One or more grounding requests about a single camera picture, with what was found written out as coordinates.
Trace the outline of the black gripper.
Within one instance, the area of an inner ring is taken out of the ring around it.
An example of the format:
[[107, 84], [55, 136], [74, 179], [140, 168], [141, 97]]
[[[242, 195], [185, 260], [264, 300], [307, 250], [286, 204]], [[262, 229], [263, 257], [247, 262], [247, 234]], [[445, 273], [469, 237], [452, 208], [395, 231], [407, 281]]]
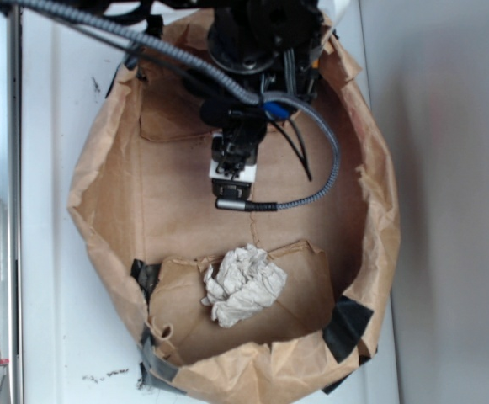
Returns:
[[255, 109], [231, 110], [229, 122], [213, 138], [216, 173], [239, 173], [257, 163], [258, 146], [267, 131], [265, 113]]

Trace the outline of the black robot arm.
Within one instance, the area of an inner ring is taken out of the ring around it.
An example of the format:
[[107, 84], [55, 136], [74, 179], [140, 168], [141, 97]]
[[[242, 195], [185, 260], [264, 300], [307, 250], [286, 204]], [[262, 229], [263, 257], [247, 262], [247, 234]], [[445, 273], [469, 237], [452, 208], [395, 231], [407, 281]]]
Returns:
[[[210, 58], [246, 90], [284, 92], [304, 102], [316, 97], [318, 58], [324, 18], [316, 1], [235, 1], [216, 3], [208, 33]], [[191, 69], [185, 88], [204, 100], [200, 118], [220, 128], [214, 138], [215, 172], [231, 179], [257, 162], [258, 145], [268, 124], [285, 120], [281, 113], [247, 106], [202, 73]]]

